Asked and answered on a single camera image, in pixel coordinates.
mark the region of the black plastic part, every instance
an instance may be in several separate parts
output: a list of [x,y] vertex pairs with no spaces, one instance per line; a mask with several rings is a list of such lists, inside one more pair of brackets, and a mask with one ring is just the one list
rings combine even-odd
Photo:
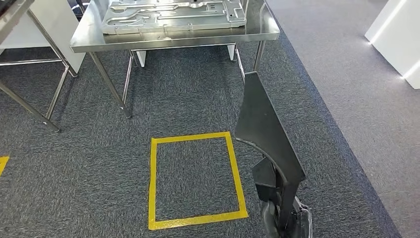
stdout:
[[[276,225],[280,232],[285,231],[305,173],[256,72],[245,74],[244,100],[235,136],[267,157],[268,160],[256,165],[253,174],[260,199],[280,207],[275,216]],[[274,170],[274,182],[268,181],[273,179],[271,170]]]

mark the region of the table leg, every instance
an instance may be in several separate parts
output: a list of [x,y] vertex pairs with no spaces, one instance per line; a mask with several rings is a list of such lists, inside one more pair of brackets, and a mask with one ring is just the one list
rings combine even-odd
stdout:
[[236,59],[238,60],[238,65],[239,65],[239,70],[241,71],[242,80],[245,83],[245,71],[244,71],[244,67],[242,65],[241,57],[239,55],[238,43],[235,44],[235,50],[234,50],[234,52],[236,54]]
[[255,58],[254,71],[258,71],[258,68],[260,67],[261,58],[263,57],[264,47],[265,47],[265,41],[260,41],[260,43],[258,44],[257,57]]
[[115,89],[115,86],[112,83],[111,79],[109,78],[109,75],[106,72],[106,69],[105,69],[104,65],[102,64],[101,60],[99,59],[98,55],[96,55],[95,52],[89,52],[89,54],[92,57],[93,62],[95,63],[96,67],[98,68],[99,73],[101,73],[102,79],[104,80],[105,84],[108,86],[109,90],[111,91],[113,97],[117,101],[119,107],[123,110],[125,116],[127,118],[130,118],[131,117],[131,114],[128,112],[125,104],[123,103],[122,99],[118,95],[118,92]]
[[67,76],[68,70],[69,70],[69,66],[66,66],[66,68],[64,69],[63,74],[61,75],[60,81],[58,82],[58,86],[54,92],[54,96],[52,98],[50,107],[48,108],[47,114],[46,114],[46,118],[49,120],[51,119],[51,115],[53,114],[54,108],[55,108],[55,104],[57,103],[58,97],[60,95],[61,89],[63,88],[63,84],[65,81],[65,78]]
[[2,91],[4,91],[7,95],[9,95],[11,98],[13,98],[15,101],[17,101],[24,108],[26,108],[28,111],[30,111],[36,118],[38,118],[39,120],[41,120],[44,124],[46,124],[47,126],[49,126],[55,132],[60,131],[60,129],[56,125],[54,125],[50,120],[48,120],[47,118],[45,118],[41,113],[39,113],[35,108],[33,108],[31,105],[29,105],[29,103],[27,103],[25,100],[23,100],[23,98],[21,98],[19,95],[17,95],[11,89],[9,89],[2,82],[0,82],[0,89]]
[[32,19],[32,22],[37,26],[37,28],[40,30],[42,35],[45,37],[45,39],[50,44],[51,49],[54,51],[54,53],[62,60],[62,63],[64,67],[68,67],[68,71],[70,72],[71,76],[73,78],[77,77],[76,71],[73,69],[73,67],[67,62],[66,57],[64,54],[60,51],[58,46],[55,44],[54,40],[51,38],[51,36],[48,34],[46,29],[42,26],[42,24],[39,22],[38,18],[34,15],[34,13],[29,9],[27,11],[28,16]]
[[134,55],[130,56],[130,61],[128,62],[127,74],[125,76],[124,92],[122,93],[122,102],[125,105],[126,105],[126,102],[127,102],[128,84],[130,83],[132,65],[133,65],[133,61],[135,60],[134,58],[135,58]]
[[131,50],[129,50],[129,52],[130,52],[130,58],[132,58],[134,61],[134,67],[137,68],[139,66],[139,63],[137,62],[137,59],[134,56],[134,53]]

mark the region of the yellow floor marking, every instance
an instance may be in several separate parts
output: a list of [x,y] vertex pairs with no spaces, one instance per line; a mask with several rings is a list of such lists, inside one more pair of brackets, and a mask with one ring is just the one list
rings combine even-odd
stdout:
[[[202,140],[224,137],[226,140],[227,151],[229,154],[230,166],[232,168],[233,182],[235,183],[236,195],[238,196],[239,211],[226,212],[215,215],[204,215],[189,217],[184,219],[174,219],[168,221],[156,221],[156,154],[159,143],[180,142],[187,140]],[[150,151],[150,188],[149,188],[149,229],[158,230],[165,228],[183,227],[188,225],[205,224],[212,222],[222,222],[248,217],[245,205],[244,192],[242,190],[241,179],[239,178],[238,165],[236,164],[235,152],[233,150],[230,132],[216,132],[199,135],[185,135],[166,138],[152,138]]]
[[6,163],[8,160],[8,156],[0,157],[0,176],[3,173],[4,168],[6,167]]

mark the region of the metal panel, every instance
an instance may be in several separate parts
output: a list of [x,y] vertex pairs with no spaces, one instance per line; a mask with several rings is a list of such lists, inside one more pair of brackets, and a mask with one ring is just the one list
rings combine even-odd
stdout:
[[118,0],[102,21],[104,34],[207,30],[243,26],[239,0]]

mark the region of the floor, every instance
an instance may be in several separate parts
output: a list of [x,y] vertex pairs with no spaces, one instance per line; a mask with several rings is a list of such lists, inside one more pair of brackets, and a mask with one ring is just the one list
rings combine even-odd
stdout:
[[[257,43],[239,47],[251,69]],[[301,75],[281,34],[268,42],[260,76],[307,173],[299,189],[311,207],[315,237],[399,237],[315,86]],[[0,60],[47,57],[45,49],[5,51]],[[127,52],[99,54],[121,92]],[[0,154],[10,159],[0,177],[2,237],[264,237],[251,168],[261,155],[234,141],[249,217],[150,231],[151,137],[230,131],[243,82],[226,47],[158,50],[132,73],[126,119],[90,58],[68,78],[52,119],[53,133],[0,93]],[[5,66],[1,80],[46,110],[62,65]],[[157,219],[234,211],[238,204],[220,139],[157,148]],[[373,191],[365,196],[366,188]]]
[[419,237],[420,91],[364,33],[387,0],[268,0],[401,235]]

